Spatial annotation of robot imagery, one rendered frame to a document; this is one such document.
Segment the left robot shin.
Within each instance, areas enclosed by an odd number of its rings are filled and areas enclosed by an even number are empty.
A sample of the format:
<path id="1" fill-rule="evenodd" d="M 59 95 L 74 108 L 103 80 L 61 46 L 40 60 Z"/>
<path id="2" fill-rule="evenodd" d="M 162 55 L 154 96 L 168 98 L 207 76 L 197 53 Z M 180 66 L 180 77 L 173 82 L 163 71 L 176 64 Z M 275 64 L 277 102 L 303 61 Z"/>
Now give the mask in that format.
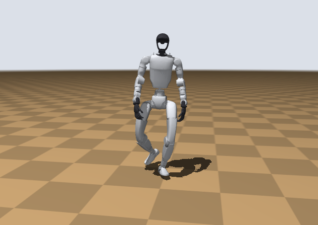
<path id="1" fill-rule="evenodd" d="M 173 152 L 174 143 L 170 144 L 168 147 L 163 145 L 162 160 L 161 160 L 160 168 L 162 168 L 162 166 L 165 167 L 167 164 L 167 161 L 170 159 Z"/>

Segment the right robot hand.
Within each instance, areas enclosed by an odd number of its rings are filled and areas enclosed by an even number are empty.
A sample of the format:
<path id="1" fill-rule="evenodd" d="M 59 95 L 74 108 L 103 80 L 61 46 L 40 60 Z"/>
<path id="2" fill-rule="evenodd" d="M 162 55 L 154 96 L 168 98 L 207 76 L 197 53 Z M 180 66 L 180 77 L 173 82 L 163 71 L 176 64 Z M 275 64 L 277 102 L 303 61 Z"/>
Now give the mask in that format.
<path id="1" fill-rule="evenodd" d="M 143 113 L 143 111 L 139 107 L 140 99 L 136 97 L 136 102 L 134 102 L 133 104 L 134 104 L 135 118 L 142 120 L 143 117 L 139 113 L 139 112 Z"/>

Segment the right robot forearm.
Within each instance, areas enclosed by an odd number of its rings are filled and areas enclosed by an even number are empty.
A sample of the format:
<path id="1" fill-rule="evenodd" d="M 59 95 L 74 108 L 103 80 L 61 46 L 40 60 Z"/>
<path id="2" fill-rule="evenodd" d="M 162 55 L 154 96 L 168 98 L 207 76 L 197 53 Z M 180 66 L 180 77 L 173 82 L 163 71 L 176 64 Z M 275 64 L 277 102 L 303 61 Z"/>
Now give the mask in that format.
<path id="1" fill-rule="evenodd" d="M 141 86 L 141 84 L 138 84 L 138 80 L 139 80 L 139 77 L 137 77 L 135 80 L 133 102 L 136 102 L 136 97 L 138 97 L 140 99 L 140 96 L 141 96 L 142 86 Z"/>

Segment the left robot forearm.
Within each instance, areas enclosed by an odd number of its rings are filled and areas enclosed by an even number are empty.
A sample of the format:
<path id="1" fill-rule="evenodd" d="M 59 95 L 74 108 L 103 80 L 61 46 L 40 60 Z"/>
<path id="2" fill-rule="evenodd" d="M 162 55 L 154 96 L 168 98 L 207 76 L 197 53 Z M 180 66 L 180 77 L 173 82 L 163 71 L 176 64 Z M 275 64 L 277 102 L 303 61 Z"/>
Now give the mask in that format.
<path id="1" fill-rule="evenodd" d="M 186 100 L 186 86 L 185 86 L 185 81 L 183 79 L 183 85 L 184 86 L 181 86 L 180 88 L 178 88 L 179 90 L 179 96 L 180 96 L 180 100 L 181 102 L 184 100 L 185 101 L 185 106 L 187 105 L 187 100 Z M 180 102 L 180 104 L 181 104 Z"/>

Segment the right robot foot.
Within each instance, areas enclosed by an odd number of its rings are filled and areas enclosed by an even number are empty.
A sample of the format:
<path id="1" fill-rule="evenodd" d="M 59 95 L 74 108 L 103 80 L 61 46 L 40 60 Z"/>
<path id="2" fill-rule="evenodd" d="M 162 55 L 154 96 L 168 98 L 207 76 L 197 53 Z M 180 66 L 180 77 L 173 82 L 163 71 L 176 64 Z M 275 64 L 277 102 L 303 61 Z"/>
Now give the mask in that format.
<path id="1" fill-rule="evenodd" d="M 147 159 L 145 160 L 145 165 L 149 165 L 150 163 L 153 162 L 153 160 L 155 159 L 155 157 L 159 154 L 159 150 L 158 149 L 154 149 L 155 153 L 154 154 L 149 154 L 149 156 L 147 157 Z"/>

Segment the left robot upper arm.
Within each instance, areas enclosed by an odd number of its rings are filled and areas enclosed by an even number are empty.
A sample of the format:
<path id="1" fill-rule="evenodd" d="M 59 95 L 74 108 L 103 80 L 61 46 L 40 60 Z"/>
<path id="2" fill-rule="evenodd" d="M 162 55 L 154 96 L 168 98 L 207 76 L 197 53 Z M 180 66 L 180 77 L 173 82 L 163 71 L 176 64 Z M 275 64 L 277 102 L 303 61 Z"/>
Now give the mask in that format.
<path id="1" fill-rule="evenodd" d="M 182 62 L 181 59 L 173 57 L 173 65 L 176 66 L 176 75 L 177 75 L 177 80 L 176 84 L 177 86 L 184 86 L 183 85 L 183 67 L 182 67 Z"/>

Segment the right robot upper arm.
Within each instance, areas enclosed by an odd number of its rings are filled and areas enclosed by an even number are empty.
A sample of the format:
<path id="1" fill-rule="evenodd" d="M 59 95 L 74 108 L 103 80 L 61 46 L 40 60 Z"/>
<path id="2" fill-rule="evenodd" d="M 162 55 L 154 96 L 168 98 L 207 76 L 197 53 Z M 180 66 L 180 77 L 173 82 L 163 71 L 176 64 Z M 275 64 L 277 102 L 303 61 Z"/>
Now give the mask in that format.
<path id="1" fill-rule="evenodd" d="M 150 58 L 151 58 L 151 56 L 144 56 L 141 59 L 139 69 L 138 69 L 138 77 L 139 77 L 138 84 L 142 85 L 145 82 L 145 78 L 143 78 L 143 76 L 144 76 L 146 68 L 147 68 L 146 65 L 148 63 L 150 63 Z"/>

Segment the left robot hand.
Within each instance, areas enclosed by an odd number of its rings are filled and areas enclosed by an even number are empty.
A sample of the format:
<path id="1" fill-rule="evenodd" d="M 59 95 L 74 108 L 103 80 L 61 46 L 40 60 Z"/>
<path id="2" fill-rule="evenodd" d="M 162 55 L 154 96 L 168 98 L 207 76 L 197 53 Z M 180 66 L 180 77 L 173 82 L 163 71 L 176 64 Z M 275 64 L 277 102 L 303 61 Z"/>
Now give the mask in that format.
<path id="1" fill-rule="evenodd" d="M 181 116 L 181 118 L 179 120 L 177 120 L 178 122 L 180 122 L 180 121 L 182 121 L 184 119 L 184 116 L 185 116 L 185 113 L 186 113 L 186 107 L 187 106 L 185 106 L 185 101 L 184 100 L 181 102 L 181 107 L 182 107 L 182 110 L 181 110 L 180 115 L 178 116 L 178 117 Z"/>

